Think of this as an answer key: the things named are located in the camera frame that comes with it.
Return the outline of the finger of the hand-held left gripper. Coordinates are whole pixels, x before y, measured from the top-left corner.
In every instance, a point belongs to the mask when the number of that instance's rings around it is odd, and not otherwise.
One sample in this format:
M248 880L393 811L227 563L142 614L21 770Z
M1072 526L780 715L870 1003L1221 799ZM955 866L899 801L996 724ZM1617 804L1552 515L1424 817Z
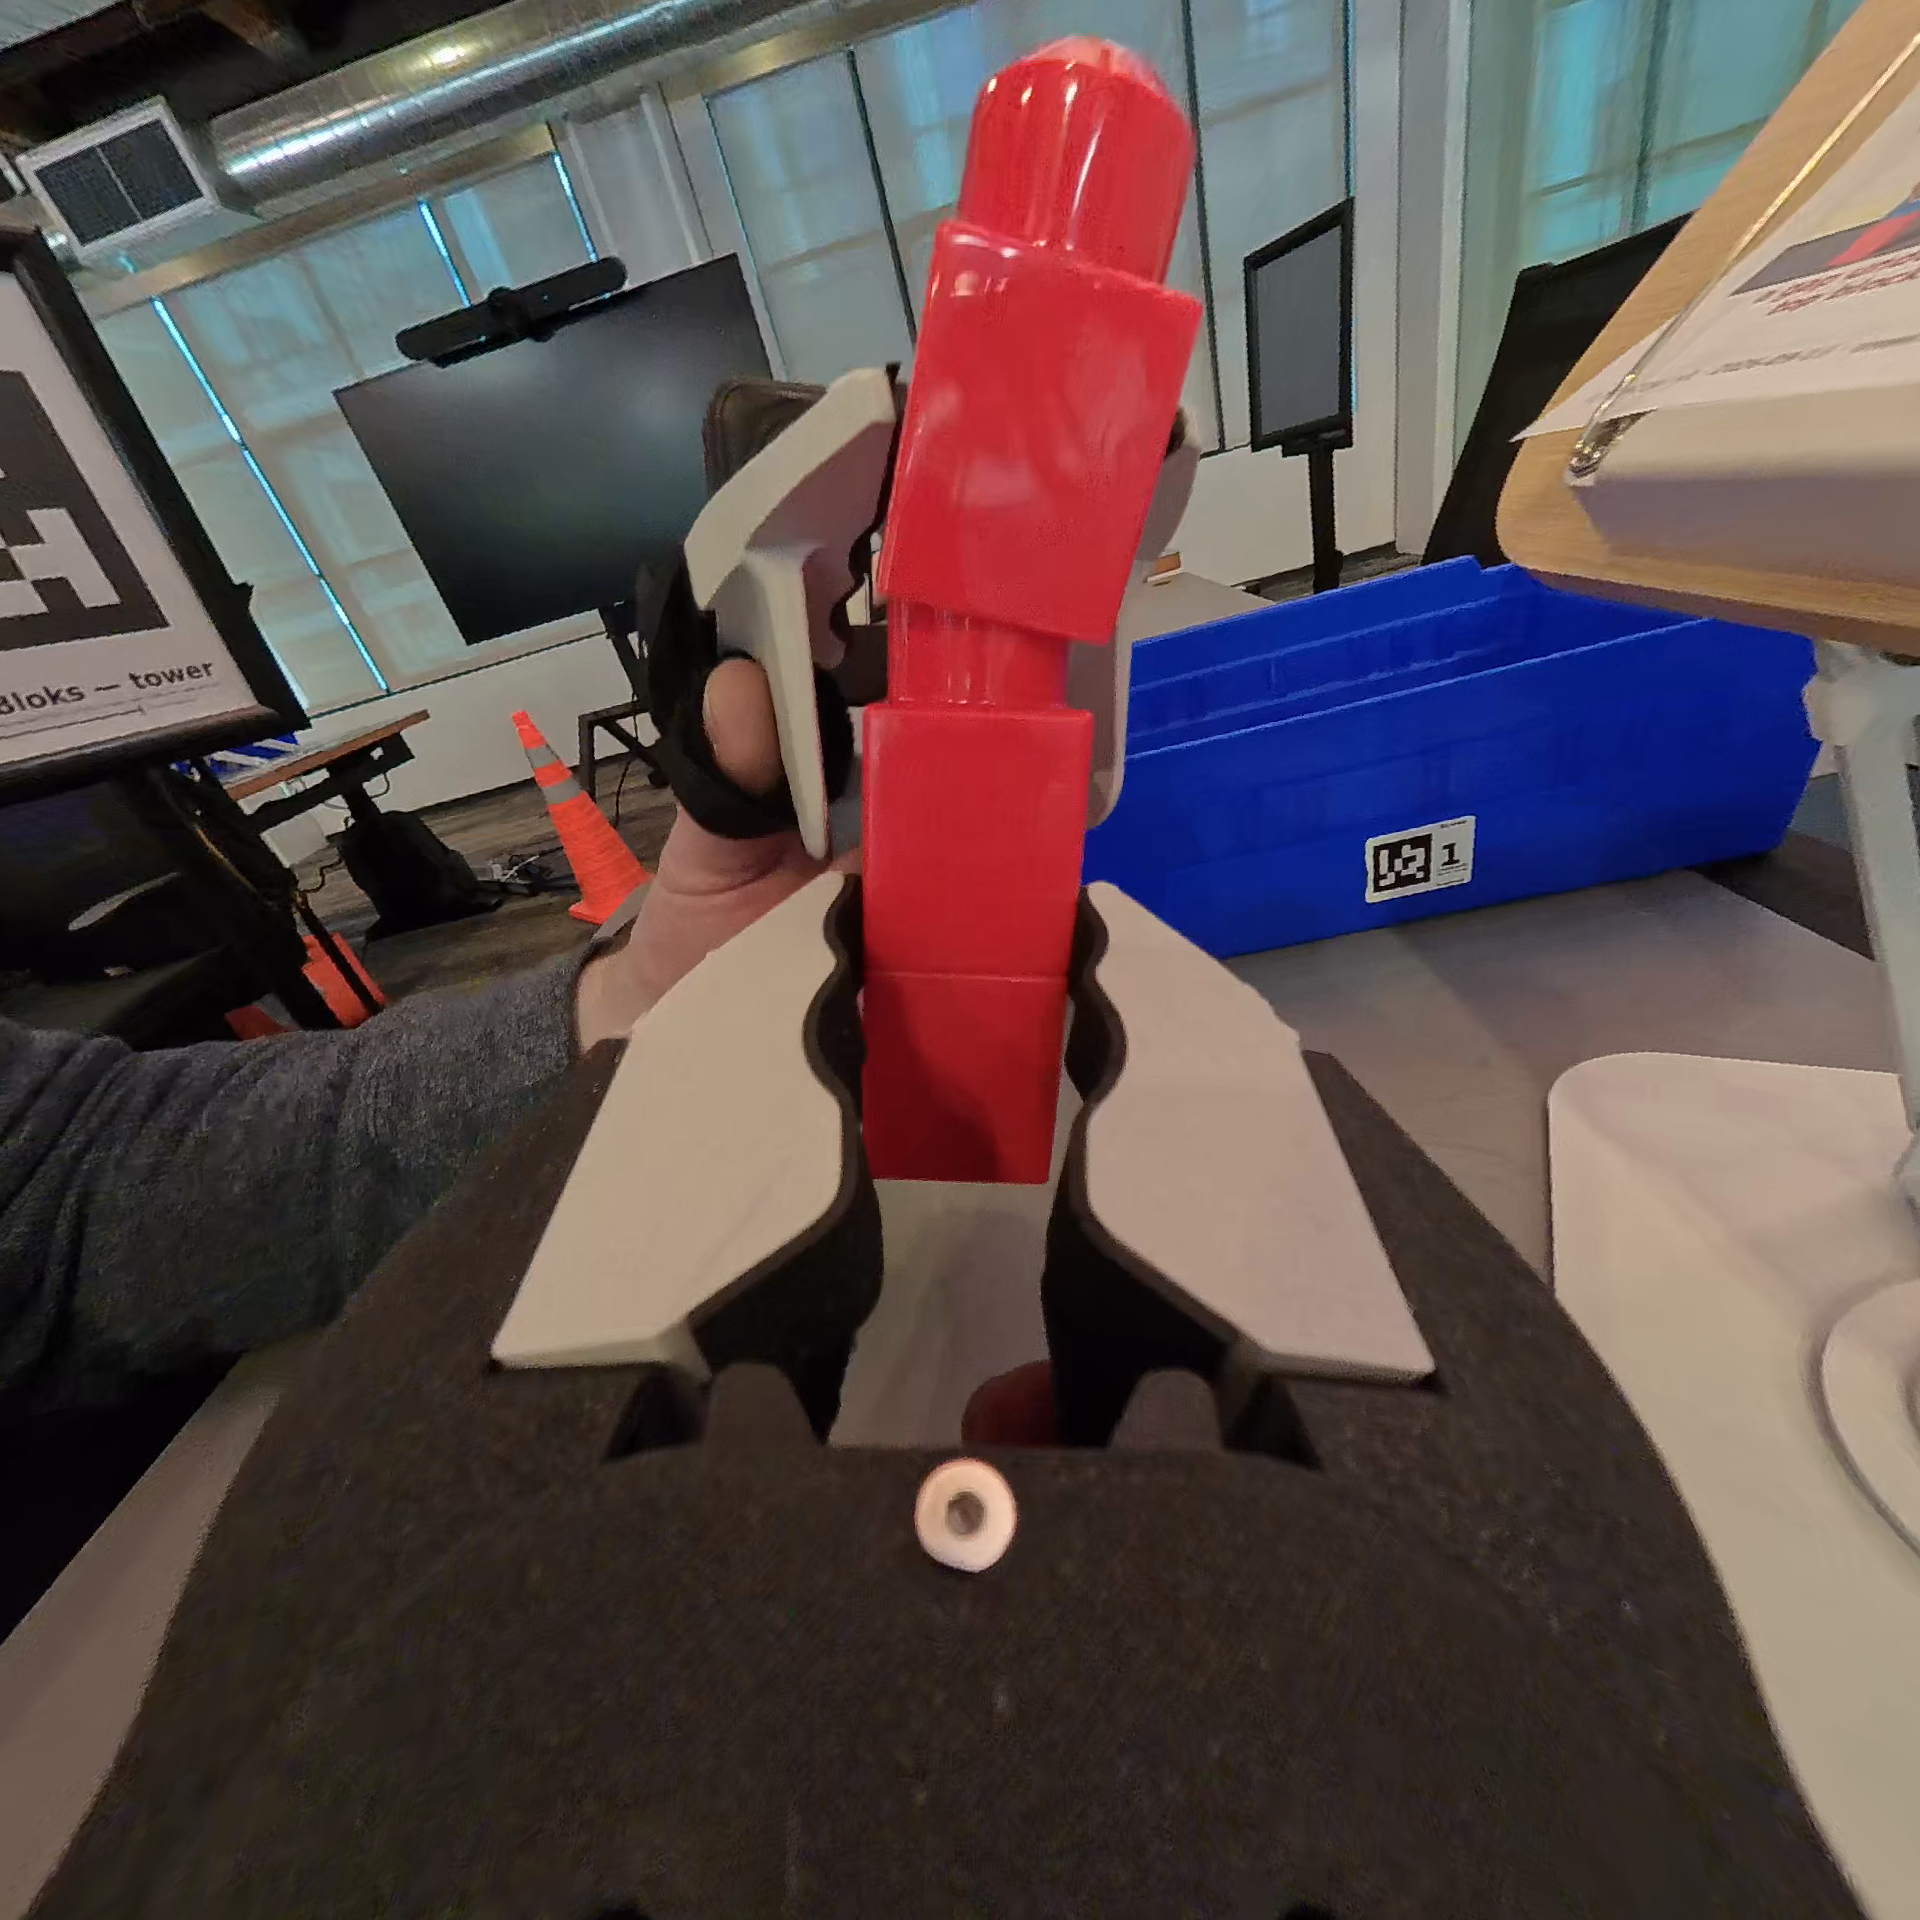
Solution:
M1099 828L1115 810L1124 772L1124 738L1132 697L1132 655L1142 635L1137 608L1147 578L1160 564L1187 516L1201 451L1181 404L1173 419L1158 478L1147 500L1140 539L1121 577L1119 610L1103 642L1084 642L1084 712L1093 719L1086 828Z
M813 673L838 660L832 614L880 521L899 416L891 368L843 374L709 498L683 542L693 604L723 652L767 681L800 842L821 862L832 802Z

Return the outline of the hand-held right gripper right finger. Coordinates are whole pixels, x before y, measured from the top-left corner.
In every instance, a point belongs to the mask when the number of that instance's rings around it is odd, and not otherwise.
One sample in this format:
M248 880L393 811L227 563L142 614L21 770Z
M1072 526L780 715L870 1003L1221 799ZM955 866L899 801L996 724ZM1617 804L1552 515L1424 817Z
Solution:
M1227 1353L1431 1378L1293 1027L1119 887L1079 906L1055 1223Z

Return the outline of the red toy block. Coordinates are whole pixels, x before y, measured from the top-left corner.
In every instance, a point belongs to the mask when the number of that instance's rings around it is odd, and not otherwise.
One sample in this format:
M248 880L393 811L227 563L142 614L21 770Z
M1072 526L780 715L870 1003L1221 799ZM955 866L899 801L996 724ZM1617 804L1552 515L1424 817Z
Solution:
M862 1131L880 1183L1045 1186L1065 1066L1060 976L868 974Z
M979 92L881 524L899 646L1113 635L1205 316L1167 282L1191 169L1184 111L1113 41L1055 39Z
M862 719L865 970L1063 979L1093 758L1070 642L905 600L886 618Z

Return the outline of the blue plastic bin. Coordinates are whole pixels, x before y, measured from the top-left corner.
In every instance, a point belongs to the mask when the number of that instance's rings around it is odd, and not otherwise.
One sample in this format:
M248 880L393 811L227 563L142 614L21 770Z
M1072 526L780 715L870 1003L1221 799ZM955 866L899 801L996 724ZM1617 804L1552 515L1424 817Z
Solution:
M1140 640L1109 883L1215 959L1774 851L1808 639L1447 561Z

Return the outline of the grey desk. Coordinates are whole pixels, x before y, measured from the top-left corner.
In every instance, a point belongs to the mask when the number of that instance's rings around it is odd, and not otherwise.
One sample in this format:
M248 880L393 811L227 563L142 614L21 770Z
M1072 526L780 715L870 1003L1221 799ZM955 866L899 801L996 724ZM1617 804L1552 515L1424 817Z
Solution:
M1893 1070L1843 852L1483 908L1231 963L1548 1273L1544 1102L1620 1052ZM124 1742L209 1519L310 1338L241 1361L4 1638L1 1912L53 1875Z

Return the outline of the person's left hand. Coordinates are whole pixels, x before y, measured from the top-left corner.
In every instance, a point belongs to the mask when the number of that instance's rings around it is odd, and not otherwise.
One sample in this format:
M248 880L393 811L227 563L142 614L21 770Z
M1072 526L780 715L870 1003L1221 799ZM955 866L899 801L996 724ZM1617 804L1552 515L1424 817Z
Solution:
M784 777L774 697L750 658L724 658L704 688L716 770L763 801ZM681 814L643 890L635 923L579 974L581 1052L623 1041L707 954L828 872L796 832L726 840Z

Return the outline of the large black television screen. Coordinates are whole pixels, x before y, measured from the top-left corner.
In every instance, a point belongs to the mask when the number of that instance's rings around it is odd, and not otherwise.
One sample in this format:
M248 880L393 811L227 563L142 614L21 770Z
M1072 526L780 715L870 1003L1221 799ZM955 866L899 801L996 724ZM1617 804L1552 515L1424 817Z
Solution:
M630 600L709 498L713 394L772 371L735 256L449 368L342 387L351 439L471 648Z

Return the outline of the black display easel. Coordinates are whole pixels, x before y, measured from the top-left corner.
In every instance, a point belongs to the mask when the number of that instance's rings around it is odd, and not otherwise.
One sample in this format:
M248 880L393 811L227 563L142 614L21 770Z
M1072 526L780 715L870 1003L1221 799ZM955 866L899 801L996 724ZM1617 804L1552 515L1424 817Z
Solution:
M1352 444L1347 423L1317 423L1280 441L1280 456L1308 463L1308 511L1311 536L1311 593L1341 585L1344 554L1336 545L1336 452Z

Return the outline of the orange traffic cone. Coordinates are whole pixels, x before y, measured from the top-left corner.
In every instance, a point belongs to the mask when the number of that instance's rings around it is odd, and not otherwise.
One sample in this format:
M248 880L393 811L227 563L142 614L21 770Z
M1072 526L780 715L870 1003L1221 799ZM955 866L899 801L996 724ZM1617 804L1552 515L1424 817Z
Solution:
M568 914L581 923L604 929L639 895L651 873L584 794L574 768L551 748L532 715L513 712L511 724L581 892Z
M337 1027L355 1030L385 1009L388 996L349 944L327 929L320 935L308 930L301 939L304 983L324 1002ZM264 1041L296 1032L273 996L236 1006L224 1019L236 1041Z

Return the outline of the black backpack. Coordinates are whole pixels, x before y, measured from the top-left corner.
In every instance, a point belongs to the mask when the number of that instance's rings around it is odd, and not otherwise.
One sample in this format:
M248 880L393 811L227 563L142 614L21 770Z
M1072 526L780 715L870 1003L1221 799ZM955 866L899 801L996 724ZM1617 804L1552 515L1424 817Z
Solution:
M503 906L496 883L479 880L467 858L411 811L365 810L329 843L374 911L371 943L476 920Z

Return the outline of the wooden document holder board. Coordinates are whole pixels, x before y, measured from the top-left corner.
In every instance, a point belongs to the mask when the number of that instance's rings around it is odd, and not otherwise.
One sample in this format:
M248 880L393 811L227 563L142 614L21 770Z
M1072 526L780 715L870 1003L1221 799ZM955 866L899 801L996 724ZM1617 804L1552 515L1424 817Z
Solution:
M1915 27L1917 4L1861 4L1575 363L1559 401L1676 320L1915 92ZM1573 593L1845 640L1900 665L1915 663L1911 585L1665 558L1596 531L1566 480L1575 441L1575 430L1525 441L1503 483L1497 534L1503 554L1534 577Z

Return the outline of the wooden table with black legs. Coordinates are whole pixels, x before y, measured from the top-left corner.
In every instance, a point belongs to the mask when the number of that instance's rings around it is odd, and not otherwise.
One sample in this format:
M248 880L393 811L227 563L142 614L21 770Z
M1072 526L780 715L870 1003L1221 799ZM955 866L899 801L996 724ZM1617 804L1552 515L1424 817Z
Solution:
M416 758L409 735L427 719L427 708L416 708L340 736L304 740L301 755L279 768L281 784L251 780L227 787L214 777L220 799L207 801L207 831L244 834L287 870L318 860L355 814L380 810L383 782Z

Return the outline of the black sign easel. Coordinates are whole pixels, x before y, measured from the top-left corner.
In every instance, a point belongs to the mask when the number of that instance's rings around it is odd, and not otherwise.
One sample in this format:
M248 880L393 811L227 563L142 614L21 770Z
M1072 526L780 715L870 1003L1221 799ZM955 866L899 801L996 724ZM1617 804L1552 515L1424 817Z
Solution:
M304 935L332 930L313 908L292 870L244 834L216 834L207 828L207 801L216 782L203 760L184 767L157 764L142 772L143 808L150 825L171 851L187 855L187 873L209 906L221 932L270 996L299 1030L342 1030L324 1002L304 983Z

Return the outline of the white air vent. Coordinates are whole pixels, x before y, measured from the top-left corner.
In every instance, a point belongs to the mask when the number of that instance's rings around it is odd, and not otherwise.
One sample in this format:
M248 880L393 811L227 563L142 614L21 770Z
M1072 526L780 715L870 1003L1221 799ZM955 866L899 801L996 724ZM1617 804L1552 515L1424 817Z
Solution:
M147 244L227 207L203 143L161 98L27 150L15 169L77 260Z

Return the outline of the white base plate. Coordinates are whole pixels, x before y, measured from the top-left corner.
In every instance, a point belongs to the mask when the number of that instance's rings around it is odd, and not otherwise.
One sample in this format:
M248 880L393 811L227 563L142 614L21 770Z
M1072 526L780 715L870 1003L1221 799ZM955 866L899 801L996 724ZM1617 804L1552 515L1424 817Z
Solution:
M1867 1915L1917 1915L1917 1254L1891 1073L1637 1052L1548 1098L1552 1288L1709 1552Z

